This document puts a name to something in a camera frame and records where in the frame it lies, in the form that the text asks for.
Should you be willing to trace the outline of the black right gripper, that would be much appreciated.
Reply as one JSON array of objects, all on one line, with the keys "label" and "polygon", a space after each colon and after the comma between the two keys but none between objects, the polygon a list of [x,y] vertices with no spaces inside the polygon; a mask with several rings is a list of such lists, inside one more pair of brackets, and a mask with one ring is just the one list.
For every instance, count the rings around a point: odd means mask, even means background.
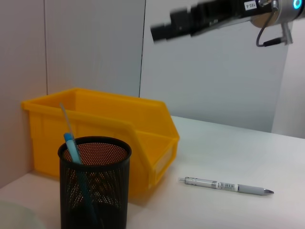
[{"label": "black right gripper", "polygon": [[263,4],[257,0],[213,0],[192,6],[191,10],[173,10],[170,12],[170,23],[151,26],[150,30],[153,41],[159,42],[190,33],[196,36],[271,11],[269,0]]}]

